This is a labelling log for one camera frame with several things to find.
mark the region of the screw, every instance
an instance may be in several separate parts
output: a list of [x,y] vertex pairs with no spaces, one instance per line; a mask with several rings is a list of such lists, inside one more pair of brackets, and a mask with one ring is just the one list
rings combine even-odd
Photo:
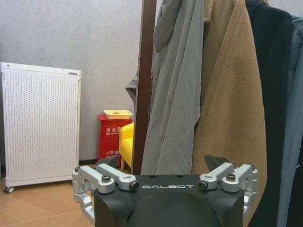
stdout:
[[131,191],[137,191],[139,189],[139,183],[137,181],[131,182],[131,184],[129,185],[129,189]]
[[208,183],[206,181],[199,181],[198,188],[205,191],[208,188]]
[[110,176],[109,175],[102,175],[101,177],[102,182],[109,182],[110,181]]
[[235,174],[227,174],[226,175],[226,180],[235,181],[236,180],[236,175]]

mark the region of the white air purifier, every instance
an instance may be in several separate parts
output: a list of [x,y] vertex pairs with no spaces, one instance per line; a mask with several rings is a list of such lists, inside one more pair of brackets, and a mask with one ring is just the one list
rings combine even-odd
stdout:
[[1,63],[6,192],[64,181],[79,164],[81,71]]

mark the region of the fire extinguisher cabinet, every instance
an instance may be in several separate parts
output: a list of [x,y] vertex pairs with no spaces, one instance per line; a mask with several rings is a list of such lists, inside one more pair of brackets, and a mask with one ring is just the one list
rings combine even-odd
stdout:
[[119,155],[120,129],[132,123],[132,119],[108,119],[105,115],[98,115],[97,160]]

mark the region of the tan coat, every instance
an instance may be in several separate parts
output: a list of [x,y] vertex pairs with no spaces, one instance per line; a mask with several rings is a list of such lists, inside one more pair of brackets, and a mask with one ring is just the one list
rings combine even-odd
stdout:
[[256,50],[245,0],[205,0],[201,117],[192,172],[209,172],[205,154],[259,171],[258,198],[267,180],[266,134]]

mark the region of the yellow chair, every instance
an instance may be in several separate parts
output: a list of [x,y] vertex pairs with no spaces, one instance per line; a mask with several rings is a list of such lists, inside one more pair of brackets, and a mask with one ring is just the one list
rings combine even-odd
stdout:
[[134,142],[134,123],[123,126],[119,134],[119,152],[121,155],[121,171],[124,171],[125,162],[132,167]]

